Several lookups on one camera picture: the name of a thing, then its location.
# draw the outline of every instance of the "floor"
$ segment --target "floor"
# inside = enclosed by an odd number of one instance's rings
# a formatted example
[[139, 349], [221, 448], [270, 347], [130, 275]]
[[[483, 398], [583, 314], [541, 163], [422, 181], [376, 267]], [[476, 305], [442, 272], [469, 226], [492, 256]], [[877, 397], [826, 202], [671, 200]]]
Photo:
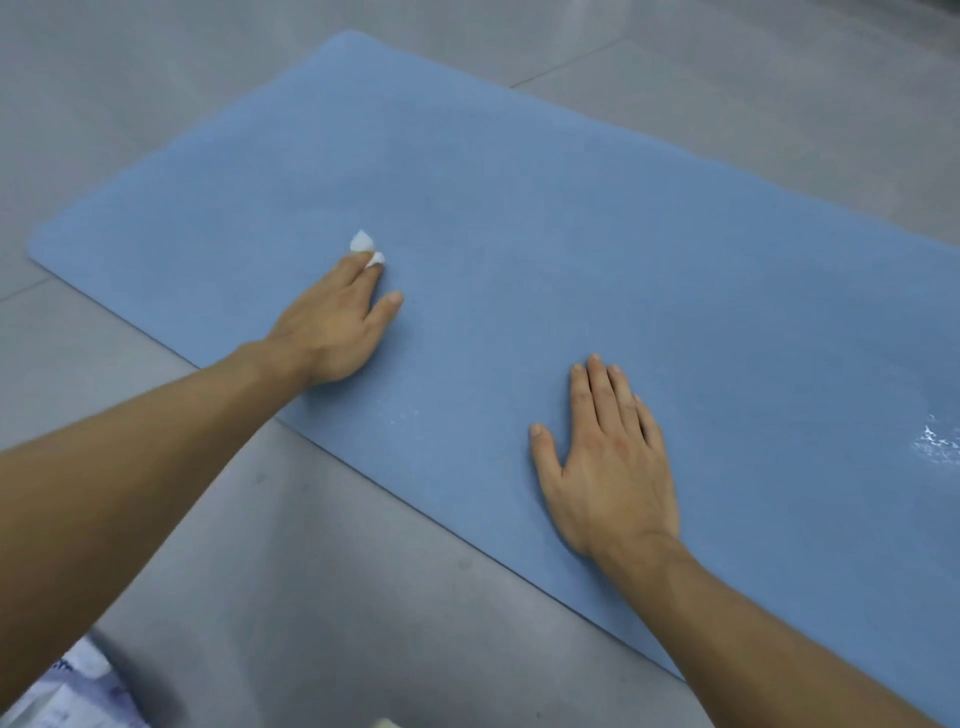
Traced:
[[[960, 245], [960, 14], [921, 0], [0, 4], [0, 448], [190, 371], [31, 229], [356, 28]], [[270, 423], [98, 626], [155, 726], [703, 726], [684, 684]]]

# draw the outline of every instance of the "finger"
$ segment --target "finger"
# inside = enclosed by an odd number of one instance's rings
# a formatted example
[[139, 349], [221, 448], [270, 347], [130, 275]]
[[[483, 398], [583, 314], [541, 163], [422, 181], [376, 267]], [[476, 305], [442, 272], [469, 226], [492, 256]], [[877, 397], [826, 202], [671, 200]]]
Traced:
[[364, 268], [356, 280], [350, 284], [350, 289], [354, 291], [356, 297], [363, 301], [365, 311], [370, 310], [370, 299], [373, 297], [373, 289], [376, 288], [376, 282], [380, 280], [382, 273], [383, 266], [377, 263], [370, 268]]
[[373, 253], [369, 251], [344, 255], [333, 270], [324, 276], [324, 281], [333, 288], [346, 288], [356, 280], [372, 257]]
[[620, 422], [627, 433], [633, 437], [643, 437], [640, 429], [640, 418], [636, 413], [636, 402], [630, 391], [630, 380], [616, 364], [607, 370], [610, 384], [613, 385], [613, 395], [616, 397], [616, 406], [620, 410]]
[[652, 449], [663, 452], [665, 450], [663, 432], [660, 431], [660, 426], [654, 419], [653, 413], [643, 403], [639, 395], [634, 395], [634, 402], [636, 402], [636, 413], [640, 419], [640, 427], [643, 429], [643, 439]]
[[573, 420], [573, 441], [576, 442], [588, 432], [600, 429], [597, 413], [593, 409], [593, 394], [587, 370], [583, 364], [574, 364], [570, 370], [570, 413]]
[[560, 485], [563, 469], [557, 459], [557, 448], [553, 444], [553, 435], [543, 425], [530, 427], [530, 454], [537, 468], [537, 479], [543, 494], [550, 497], [551, 491]]
[[616, 406], [613, 387], [607, 376], [607, 367], [598, 354], [591, 354], [587, 360], [587, 372], [590, 375], [590, 391], [593, 393], [593, 406], [597, 411], [597, 422], [604, 432], [623, 431], [620, 422], [620, 408]]
[[387, 330], [390, 322], [396, 318], [402, 305], [403, 294], [399, 291], [394, 291], [377, 301], [371, 312], [367, 314], [364, 323], [367, 325], [367, 330], [376, 337], [377, 341], [383, 336], [383, 332]]

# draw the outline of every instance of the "bare skin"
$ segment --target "bare skin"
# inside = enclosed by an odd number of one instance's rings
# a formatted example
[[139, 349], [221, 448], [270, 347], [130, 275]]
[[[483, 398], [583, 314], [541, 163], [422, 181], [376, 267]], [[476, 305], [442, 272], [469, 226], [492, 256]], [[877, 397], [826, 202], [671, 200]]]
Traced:
[[344, 258], [262, 342], [0, 454], [0, 714], [127, 587], [231, 457], [367, 361], [403, 298]]
[[680, 542], [663, 434], [616, 366], [570, 372], [573, 438], [530, 428], [540, 486], [560, 533], [626, 597], [718, 728], [937, 725], [855, 667], [705, 570]]

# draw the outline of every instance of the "person's left arm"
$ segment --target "person's left arm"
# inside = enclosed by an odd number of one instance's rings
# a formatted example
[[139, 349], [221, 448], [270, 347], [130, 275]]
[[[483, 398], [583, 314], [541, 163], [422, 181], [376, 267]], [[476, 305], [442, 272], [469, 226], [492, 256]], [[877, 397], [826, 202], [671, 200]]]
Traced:
[[348, 255], [263, 341], [0, 454], [0, 714], [90, 628], [230, 458], [307, 387], [351, 375], [402, 304]]

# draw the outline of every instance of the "white tissue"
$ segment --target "white tissue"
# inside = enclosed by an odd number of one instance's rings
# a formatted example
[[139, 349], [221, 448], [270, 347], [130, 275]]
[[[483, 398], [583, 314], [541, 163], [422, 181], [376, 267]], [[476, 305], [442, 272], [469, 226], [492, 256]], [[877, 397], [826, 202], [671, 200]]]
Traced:
[[385, 265], [387, 258], [383, 256], [382, 253], [376, 251], [376, 246], [373, 244], [373, 238], [367, 235], [363, 231], [357, 232], [353, 236], [353, 239], [350, 240], [350, 250], [354, 253], [373, 253], [373, 257], [370, 259], [370, 262], [365, 266], [370, 268], [372, 265], [379, 263], [380, 265]]

